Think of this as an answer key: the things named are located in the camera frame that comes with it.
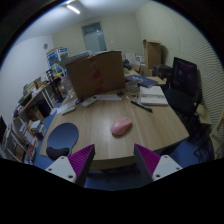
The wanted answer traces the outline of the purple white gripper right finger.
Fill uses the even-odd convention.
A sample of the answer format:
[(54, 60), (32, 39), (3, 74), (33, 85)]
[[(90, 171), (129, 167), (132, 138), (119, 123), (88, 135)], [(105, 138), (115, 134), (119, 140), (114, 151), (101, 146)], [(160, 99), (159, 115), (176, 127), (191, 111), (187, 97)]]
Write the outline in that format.
[(160, 156), (139, 144), (134, 145), (134, 156), (142, 179), (146, 184), (182, 169), (169, 155)]

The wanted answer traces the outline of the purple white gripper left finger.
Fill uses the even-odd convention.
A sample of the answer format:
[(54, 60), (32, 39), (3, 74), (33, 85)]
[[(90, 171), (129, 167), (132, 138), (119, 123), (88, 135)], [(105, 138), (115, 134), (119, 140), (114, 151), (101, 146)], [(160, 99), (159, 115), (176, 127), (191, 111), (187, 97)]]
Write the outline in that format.
[(71, 153), (69, 148), (54, 149), (48, 147), (46, 152), (47, 156), (53, 161), (46, 168), (46, 171), (79, 186), (85, 185), (95, 156), (94, 144), (84, 147), (74, 154)]

